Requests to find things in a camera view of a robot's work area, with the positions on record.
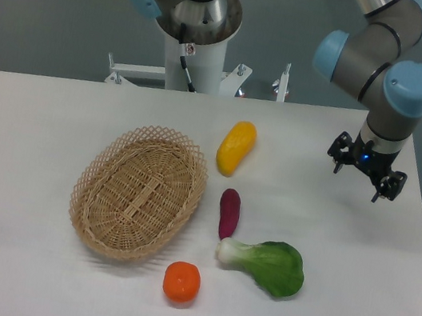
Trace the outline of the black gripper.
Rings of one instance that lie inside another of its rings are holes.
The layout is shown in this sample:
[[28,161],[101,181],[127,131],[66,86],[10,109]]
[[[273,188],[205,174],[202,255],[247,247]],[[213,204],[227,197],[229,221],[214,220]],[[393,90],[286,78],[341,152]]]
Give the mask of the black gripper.
[[372,203],[378,198],[395,200],[407,181],[404,172],[391,169],[398,153],[378,153],[372,150],[370,143],[364,143],[361,137],[357,137],[353,142],[348,132],[341,133],[328,148],[327,153],[335,163],[334,174],[337,174],[342,166],[351,165],[370,178],[376,188],[376,193],[371,199]]

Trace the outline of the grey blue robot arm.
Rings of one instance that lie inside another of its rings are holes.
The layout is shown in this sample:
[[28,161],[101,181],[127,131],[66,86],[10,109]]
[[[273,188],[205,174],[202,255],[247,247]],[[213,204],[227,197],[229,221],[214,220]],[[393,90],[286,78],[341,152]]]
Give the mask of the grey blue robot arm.
[[[224,72],[226,46],[242,23],[239,0],[130,0],[165,38],[169,90],[234,97],[249,76]],[[392,164],[422,119],[422,63],[401,55],[422,39],[422,0],[356,0],[367,25],[359,34],[332,31],[313,65],[368,109],[360,133],[341,133],[328,149],[336,164],[368,176],[378,198],[395,200],[407,181]]]

